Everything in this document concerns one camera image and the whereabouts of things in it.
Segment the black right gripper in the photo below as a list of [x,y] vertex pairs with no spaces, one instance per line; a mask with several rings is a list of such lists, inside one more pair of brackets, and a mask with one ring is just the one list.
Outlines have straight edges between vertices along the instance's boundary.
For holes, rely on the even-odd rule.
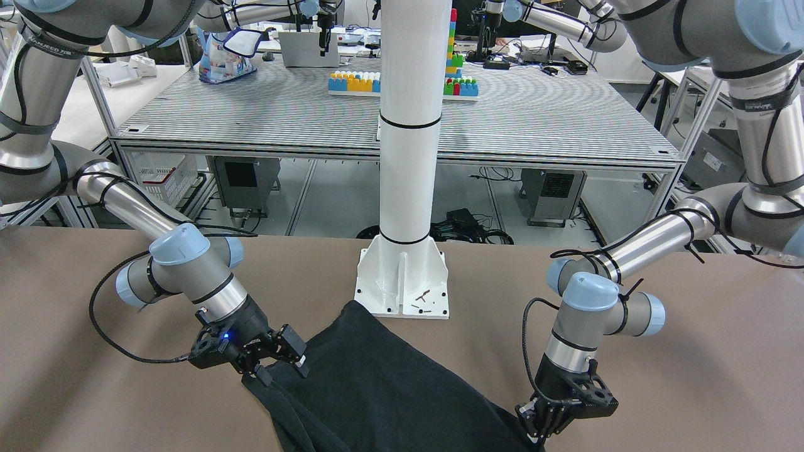
[[258,361],[271,357],[289,363],[298,375],[305,379],[309,375],[309,367],[305,364],[307,343],[299,336],[290,324],[276,332],[269,327],[266,315],[251,296],[232,314],[217,321],[220,335],[227,335],[235,352],[227,352],[227,359],[236,371],[246,371],[242,384],[247,388],[269,388],[273,376]]

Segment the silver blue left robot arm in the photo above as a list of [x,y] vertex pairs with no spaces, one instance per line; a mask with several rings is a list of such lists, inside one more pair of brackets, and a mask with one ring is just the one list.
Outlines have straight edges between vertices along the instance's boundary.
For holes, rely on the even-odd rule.
[[585,1],[591,24],[523,2],[522,17],[609,51],[625,34],[646,63],[678,70],[709,60],[726,83],[746,182],[705,189],[626,237],[593,252],[555,252],[549,286],[562,298],[534,393],[516,409],[539,451],[575,419],[607,417],[617,401],[597,372],[606,335],[654,335],[665,309],[620,283],[663,256],[714,234],[802,255],[801,1]]

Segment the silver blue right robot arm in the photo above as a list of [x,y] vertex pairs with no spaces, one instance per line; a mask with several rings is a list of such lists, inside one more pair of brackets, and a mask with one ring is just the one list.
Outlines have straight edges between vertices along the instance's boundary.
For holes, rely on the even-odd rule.
[[113,163],[83,147],[53,141],[60,115],[89,48],[111,28],[159,46],[184,34],[203,1],[14,1],[18,40],[2,86],[2,201],[77,195],[98,204],[151,241],[146,259],[121,269],[119,294],[146,306],[173,294],[192,301],[203,329],[189,355],[200,369],[232,364],[269,384],[262,358],[289,363],[302,377],[304,340],[278,331],[233,275],[235,239],[209,240],[189,219],[149,197]]

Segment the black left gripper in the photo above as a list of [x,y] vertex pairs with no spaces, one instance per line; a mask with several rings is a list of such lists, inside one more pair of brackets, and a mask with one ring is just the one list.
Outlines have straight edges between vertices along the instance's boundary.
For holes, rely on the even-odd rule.
[[[595,372],[597,361],[585,372]],[[568,384],[571,373],[557,366],[550,358],[543,355],[537,370],[534,385],[534,402],[517,404],[515,412],[523,429],[532,443],[544,443],[549,428],[565,428],[573,420],[571,399],[572,390]]]

